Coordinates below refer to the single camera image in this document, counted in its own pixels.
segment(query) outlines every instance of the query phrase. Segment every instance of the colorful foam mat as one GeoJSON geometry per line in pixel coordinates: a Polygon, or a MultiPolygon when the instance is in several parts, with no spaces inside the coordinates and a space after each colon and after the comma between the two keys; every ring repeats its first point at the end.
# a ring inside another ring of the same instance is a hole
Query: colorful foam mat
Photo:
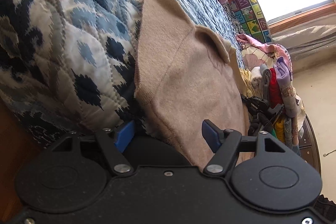
{"type": "Polygon", "coordinates": [[[244,32],[261,43],[272,42],[272,37],[257,0],[228,0],[244,32]]]}

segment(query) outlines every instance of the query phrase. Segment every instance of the blue and white patterned quilt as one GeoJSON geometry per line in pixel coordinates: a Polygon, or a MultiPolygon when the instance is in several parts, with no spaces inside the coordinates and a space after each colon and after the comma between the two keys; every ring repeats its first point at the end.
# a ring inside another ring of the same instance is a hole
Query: blue and white patterned quilt
{"type": "MultiPolygon", "coordinates": [[[[216,0],[178,1],[196,24],[239,48],[216,0]]],[[[0,0],[0,96],[41,145],[131,119],[150,132],[133,97],[141,7],[142,0],[0,0]]]]}

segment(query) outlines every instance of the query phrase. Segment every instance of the wooden window frame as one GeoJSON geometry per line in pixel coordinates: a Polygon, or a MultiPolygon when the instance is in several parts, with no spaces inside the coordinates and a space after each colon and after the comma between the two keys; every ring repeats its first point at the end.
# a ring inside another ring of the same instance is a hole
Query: wooden window frame
{"type": "Polygon", "coordinates": [[[299,24],[336,13],[336,0],[333,3],[323,5],[307,12],[286,18],[269,25],[271,34],[286,30],[299,24]]]}

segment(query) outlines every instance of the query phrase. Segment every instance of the tan blanket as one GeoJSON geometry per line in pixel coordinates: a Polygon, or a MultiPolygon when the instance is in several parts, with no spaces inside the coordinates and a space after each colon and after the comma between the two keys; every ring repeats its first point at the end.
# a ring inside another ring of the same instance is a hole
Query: tan blanket
{"type": "Polygon", "coordinates": [[[213,156],[202,138],[204,119],[247,132],[236,50],[194,25],[176,0],[144,0],[135,86],[135,98],[160,137],[200,168],[213,156]]]}

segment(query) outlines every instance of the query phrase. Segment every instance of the drawer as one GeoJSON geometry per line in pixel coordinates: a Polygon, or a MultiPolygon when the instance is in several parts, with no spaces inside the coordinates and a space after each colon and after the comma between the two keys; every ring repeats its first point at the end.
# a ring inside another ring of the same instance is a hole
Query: drawer
{"type": "Polygon", "coordinates": [[[305,147],[305,146],[310,146],[310,145],[311,145],[311,141],[309,139],[308,128],[306,125],[306,121],[304,121],[303,122],[303,136],[302,136],[302,139],[299,140],[299,146],[305,147]]]}
{"type": "Polygon", "coordinates": [[[313,151],[311,147],[302,148],[300,149],[301,152],[301,158],[303,158],[307,163],[309,163],[311,166],[314,166],[314,157],[313,157],[313,151]]]}

